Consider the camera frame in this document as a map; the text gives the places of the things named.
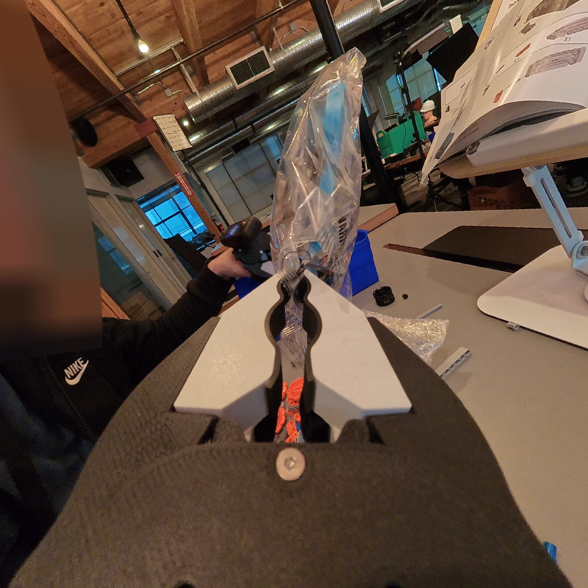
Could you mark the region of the person's left hand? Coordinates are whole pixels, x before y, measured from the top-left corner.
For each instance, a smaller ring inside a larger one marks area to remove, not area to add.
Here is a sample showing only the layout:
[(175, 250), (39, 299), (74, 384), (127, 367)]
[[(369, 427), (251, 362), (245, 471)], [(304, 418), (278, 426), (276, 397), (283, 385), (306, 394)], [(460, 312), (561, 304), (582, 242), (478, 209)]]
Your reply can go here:
[(252, 277), (251, 272), (243, 263), (235, 258), (232, 248), (227, 248), (223, 253), (210, 258), (208, 268), (215, 275), (229, 280), (241, 277)]

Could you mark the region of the bubble wrap bag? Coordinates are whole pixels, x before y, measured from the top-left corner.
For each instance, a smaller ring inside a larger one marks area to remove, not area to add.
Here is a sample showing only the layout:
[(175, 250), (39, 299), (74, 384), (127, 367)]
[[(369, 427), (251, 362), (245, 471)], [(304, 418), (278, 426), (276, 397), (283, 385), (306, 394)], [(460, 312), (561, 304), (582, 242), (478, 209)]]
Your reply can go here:
[(450, 322), (447, 319), (393, 318), (365, 310), (363, 313), (380, 322), (427, 364), (431, 364), (435, 351), (445, 341)]

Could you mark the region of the white vent grille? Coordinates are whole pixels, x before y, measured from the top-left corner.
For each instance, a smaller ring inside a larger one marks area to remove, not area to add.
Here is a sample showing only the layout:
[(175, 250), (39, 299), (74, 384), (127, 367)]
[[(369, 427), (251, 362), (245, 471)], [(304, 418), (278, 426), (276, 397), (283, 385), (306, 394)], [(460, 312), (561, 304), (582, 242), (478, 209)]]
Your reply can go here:
[(274, 73), (275, 67), (268, 50), (265, 47), (260, 47), (228, 63), (225, 70), (233, 87), (240, 90)]

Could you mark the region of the blue labelled plastic bin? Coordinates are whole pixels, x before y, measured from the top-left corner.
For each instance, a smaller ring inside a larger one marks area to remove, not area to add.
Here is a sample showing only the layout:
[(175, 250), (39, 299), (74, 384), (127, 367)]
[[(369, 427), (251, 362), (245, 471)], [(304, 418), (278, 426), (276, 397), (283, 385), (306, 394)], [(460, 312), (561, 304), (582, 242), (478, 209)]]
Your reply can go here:
[(345, 277), (340, 294), (350, 299), (379, 281), (368, 231), (357, 230), (355, 247), (350, 259), (348, 275)]

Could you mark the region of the green plastic bin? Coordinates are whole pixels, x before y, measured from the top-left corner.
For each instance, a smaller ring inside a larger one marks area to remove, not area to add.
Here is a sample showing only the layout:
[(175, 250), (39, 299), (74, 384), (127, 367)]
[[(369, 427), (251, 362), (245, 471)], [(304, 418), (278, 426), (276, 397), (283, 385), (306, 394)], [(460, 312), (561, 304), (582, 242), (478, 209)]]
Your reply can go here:
[(425, 141), (428, 137), (420, 118), (415, 118), (417, 135), (412, 120), (408, 120), (389, 130), (381, 130), (376, 133), (380, 157), (386, 159), (390, 156), (405, 155), (417, 144), (417, 139)]

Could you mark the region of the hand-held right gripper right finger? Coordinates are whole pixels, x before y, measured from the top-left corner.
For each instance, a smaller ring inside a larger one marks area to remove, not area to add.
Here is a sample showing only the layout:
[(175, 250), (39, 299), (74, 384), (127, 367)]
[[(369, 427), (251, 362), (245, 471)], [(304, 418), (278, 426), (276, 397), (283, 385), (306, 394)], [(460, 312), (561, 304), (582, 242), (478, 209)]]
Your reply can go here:
[(412, 404), (364, 313), (309, 271), (296, 296), (307, 335), (304, 440), (334, 442), (351, 420), (409, 412)]

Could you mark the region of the white and wood book stand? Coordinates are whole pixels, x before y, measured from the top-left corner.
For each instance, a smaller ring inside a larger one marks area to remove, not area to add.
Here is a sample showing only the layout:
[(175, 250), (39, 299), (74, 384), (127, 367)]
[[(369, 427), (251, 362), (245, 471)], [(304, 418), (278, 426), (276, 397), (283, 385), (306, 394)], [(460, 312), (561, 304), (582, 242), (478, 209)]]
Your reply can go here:
[(454, 178), (520, 168), (560, 242), (477, 301), (481, 312), (587, 349), (587, 240), (548, 164), (587, 156), (587, 109), (511, 125), (437, 164)]

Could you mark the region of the person's black jacket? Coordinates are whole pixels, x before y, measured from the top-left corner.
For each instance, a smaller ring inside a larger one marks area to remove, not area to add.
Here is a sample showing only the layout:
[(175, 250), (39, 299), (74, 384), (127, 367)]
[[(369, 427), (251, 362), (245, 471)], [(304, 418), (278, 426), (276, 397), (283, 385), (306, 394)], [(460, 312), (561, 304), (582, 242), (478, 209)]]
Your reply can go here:
[(132, 322), (104, 319), (102, 347), (1, 364), (1, 587), (63, 510), (132, 389)]

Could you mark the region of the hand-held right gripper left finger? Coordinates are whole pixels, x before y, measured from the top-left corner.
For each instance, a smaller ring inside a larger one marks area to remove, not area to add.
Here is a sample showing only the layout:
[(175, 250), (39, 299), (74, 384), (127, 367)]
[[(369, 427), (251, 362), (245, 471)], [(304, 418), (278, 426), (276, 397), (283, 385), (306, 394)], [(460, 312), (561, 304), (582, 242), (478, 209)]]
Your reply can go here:
[(222, 313), (173, 407), (217, 416), (273, 442), (282, 402), (282, 358), (288, 290), (275, 274)]

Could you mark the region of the black light stand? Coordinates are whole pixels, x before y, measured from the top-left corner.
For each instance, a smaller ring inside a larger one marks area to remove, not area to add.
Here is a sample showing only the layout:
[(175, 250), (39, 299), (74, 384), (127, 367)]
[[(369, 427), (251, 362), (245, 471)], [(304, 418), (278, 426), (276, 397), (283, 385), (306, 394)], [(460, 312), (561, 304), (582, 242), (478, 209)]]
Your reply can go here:
[(439, 211), (439, 209), (437, 208), (438, 203), (445, 203), (448, 206), (453, 206), (453, 203), (449, 202), (445, 197), (442, 196), (442, 194), (437, 189), (436, 185), (431, 180), (430, 174), (428, 174), (427, 176), (425, 176), (425, 174), (424, 174), (424, 164), (425, 164), (426, 157), (425, 157), (424, 151), (423, 151), (423, 143), (420, 138), (419, 128), (416, 123), (415, 110), (414, 110), (414, 106), (413, 106), (413, 103), (412, 103), (412, 100), (410, 97), (409, 87), (408, 87), (408, 83), (406, 81), (406, 76), (405, 76), (405, 71), (404, 71), (401, 55), (402, 55), (401, 51), (397, 51), (396, 65), (397, 65), (397, 70), (401, 76), (401, 92), (402, 92), (402, 95), (406, 99), (406, 108), (409, 113), (410, 121), (413, 125), (413, 137), (415, 140), (415, 145), (417, 146), (417, 151), (419, 153), (419, 157), (420, 157), (421, 162), (423, 164), (422, 165), (422, 172), (421, 172), (421, 179), (427, 180), (428, 191), (427, 191), (427, 196), (426, 196), (426, 200), (424, 203), (424, 208), (425, 208), (425, 210), (433, 209), (435, 212), (438, 212)]

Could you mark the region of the clear bag with blue parts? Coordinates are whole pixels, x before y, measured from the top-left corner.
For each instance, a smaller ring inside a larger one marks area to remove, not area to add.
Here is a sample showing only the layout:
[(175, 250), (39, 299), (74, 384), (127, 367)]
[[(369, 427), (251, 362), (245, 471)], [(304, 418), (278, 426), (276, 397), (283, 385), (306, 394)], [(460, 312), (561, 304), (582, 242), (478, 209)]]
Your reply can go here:
[(308, 270), (351, 298), (361, 193), (363, 53), (328, 63), (298, 100), (276, 172), (270, 250), (294, 294)]

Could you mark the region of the light grey long beam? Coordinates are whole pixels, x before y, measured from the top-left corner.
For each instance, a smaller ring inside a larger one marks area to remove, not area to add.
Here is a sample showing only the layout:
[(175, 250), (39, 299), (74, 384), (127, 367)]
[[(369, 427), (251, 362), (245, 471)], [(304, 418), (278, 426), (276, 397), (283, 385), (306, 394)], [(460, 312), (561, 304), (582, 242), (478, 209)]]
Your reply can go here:
[(471, 357), (471, 351), (466, 348), (459, 348), (445, 362), (443, 362), (435, 372), (442, 379), (447, 378), (453, 371), (455, 371), (461, 364)]

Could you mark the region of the silver air duct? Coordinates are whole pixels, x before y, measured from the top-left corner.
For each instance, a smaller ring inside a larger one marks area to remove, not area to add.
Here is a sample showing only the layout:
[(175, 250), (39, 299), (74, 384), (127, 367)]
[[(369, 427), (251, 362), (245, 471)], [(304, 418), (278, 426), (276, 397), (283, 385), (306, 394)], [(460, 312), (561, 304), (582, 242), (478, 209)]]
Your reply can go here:
[[(408, 7), (408, 1), (389, 1), (380, 8), (379, 1), (364, 1), (342, 12), (334, 18), (334, 24), (344, 48), (352, 46), (352, 40), (374, 27), (391, 19)], [(206, 85), (198, 94), (184, 99), (188, 113), (195, 123), (223, 111), (247, 96), (267, 87), (312, 61), (327, 55), (327, 48), (318, 27), (311, 29), (282, 48), (267, 52), (265, 48), (255, 50), (262, 53), (269, 68), (237, 86), (230, 74)]]

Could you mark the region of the white paper notice board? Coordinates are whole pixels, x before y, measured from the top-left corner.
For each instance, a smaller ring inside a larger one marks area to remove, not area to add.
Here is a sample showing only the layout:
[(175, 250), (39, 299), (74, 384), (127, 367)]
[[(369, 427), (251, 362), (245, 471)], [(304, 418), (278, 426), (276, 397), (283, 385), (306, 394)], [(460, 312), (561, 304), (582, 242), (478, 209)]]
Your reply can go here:
[(174, 114), (154, 115), (152, 121), (173, 152), (191, 149), (192, 145)]

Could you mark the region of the white instruction booklet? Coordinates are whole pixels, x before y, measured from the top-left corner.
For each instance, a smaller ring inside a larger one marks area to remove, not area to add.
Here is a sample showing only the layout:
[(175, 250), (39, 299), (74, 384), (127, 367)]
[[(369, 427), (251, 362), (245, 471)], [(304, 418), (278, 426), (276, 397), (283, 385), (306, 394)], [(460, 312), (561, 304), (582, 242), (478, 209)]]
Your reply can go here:
[(441, 106), (423, 175), (478, 140), (587, 108), (587, 1), (507, 1)]

